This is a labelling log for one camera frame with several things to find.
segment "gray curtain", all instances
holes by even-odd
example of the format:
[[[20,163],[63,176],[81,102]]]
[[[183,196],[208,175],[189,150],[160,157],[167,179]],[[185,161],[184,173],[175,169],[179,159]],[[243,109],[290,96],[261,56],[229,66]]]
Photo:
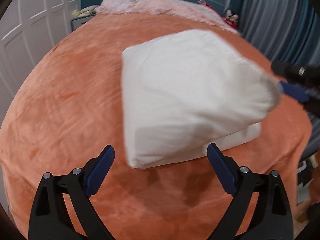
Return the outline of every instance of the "gray curtain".
[[[244,0],[239,30],[271,61],[320,65],[320,19],[308,0]]]

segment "orange bedspread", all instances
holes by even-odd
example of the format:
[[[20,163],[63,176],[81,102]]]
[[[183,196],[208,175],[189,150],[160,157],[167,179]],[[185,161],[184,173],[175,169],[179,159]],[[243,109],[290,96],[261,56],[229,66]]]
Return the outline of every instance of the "orange bedspread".
[[[270,62],[239,35],[180,17],[139,14],[96,16],[36,66],[14,98],[0,131],[9,207],[25,236],[43,173],[67,174],[110,144],[116,160],[91,201],[116,239],[207,239],[231,200],[207,159],[133,170],[126,165],[122,137],[121,52],[194,28],[215,31],[269,72]],[[263,120],[259,138],[224,153],[253,172],[278,170],[294,206],[296,168],[310,133],[307,114],[284,96]],[[70,210],[70,199],[66,201]],[[254,201],[241,231],[253,209]],[[82,232],[74,211],[70,212]]]

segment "white pillow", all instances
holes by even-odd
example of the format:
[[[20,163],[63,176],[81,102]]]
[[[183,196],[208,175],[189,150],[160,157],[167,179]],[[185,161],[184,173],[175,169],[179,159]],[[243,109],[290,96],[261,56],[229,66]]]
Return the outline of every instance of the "white pillow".
[[[217,34],[189,30],[122,53],[124,145],[131,167],[204,156],[204,147],[264,119],[276,82]]]
[[[260,123],[256,123],[253,125],[248,126],[247,128],[227,135],[225,137],[219,138],[215,141],[213,141],[213,143],[215,143],[218,148],[223,151],[223,150],[227,150],[230,149],[232,147],[241,145],[243,143],[247,143],[252,141],[253,139],[257,138],[259,135],[261,134],[261,125]],[[183,151],[181,152],[181,154],[173,154],[173,155],[166,155],[164,158],[155,161],[155,162],[151,162],[151,163],[147,163],[147,164],[143,164],[140,165],[139,168],[141,169],[146,169],[146,168],[150,168],[150,167],[155,167],[155,166],[160,166],[160,165],[164,165],[164,164],[169,164],[169,163],[178,163],[178,162],[183,162],[183,161],[188,161],[188,160],[193,160],[196,158],[201,158],[207,155],[207,147],[210,143],[207,143],[204,147],[202,148],[197,148],[195,150],[190,150],[190,151]]]

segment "white wardrobe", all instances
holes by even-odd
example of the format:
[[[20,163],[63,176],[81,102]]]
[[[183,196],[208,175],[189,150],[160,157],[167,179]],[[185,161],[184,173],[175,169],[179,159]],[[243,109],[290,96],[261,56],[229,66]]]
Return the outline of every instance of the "white wardrobe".
[[[71,32],[80,0],[13,0],[0,20],[0,124],[18,89],[49,50]],[[0,202],[6,212],[0,166]]]

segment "blue gripper pad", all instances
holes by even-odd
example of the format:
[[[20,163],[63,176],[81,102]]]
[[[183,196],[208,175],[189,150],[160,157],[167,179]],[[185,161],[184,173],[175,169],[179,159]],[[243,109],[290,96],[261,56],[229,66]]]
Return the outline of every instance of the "blue gripper pad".
[[[93,167],[90,167],[91,170],[85,175],[84,192],[87,197],[97,194],[114,160],[115,150],[112,146],[108,145],[97,158],[88,161],[86,166],[93,164]]]
[[[280,81],[279,85],[281,85],[283,93],[297,99],[301,104],[308,102],[310,99],[307,91],[299,85],[292,85],[283,81]]]
[[[236,169],[239,168],[238,165],[232,158],[224,156],[214,143],[209,144],[207,157],[224,191],[234,197],[237,193]]]

